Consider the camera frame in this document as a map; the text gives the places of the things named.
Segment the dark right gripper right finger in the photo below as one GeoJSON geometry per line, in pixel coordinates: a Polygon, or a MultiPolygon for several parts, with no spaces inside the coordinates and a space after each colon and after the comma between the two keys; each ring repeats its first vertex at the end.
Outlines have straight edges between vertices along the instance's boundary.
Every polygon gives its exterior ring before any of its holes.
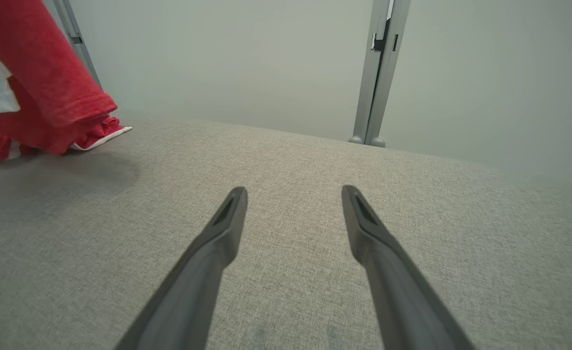
{"type": "Polygon", "coordinates": [[[355,186],[341,189],[355,260],[366,272],[387,350],[472,350],[474,345],[355,186]]]}

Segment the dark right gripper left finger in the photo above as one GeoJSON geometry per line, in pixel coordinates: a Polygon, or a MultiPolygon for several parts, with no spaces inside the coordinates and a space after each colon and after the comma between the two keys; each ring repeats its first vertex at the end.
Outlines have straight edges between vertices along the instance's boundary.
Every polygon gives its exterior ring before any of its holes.
{"type": "Polygon", "coordinates": [[[233,188],[125,332],[118,350],[203,350],[222,273],[237,256],[248,191],[233,188]]]}

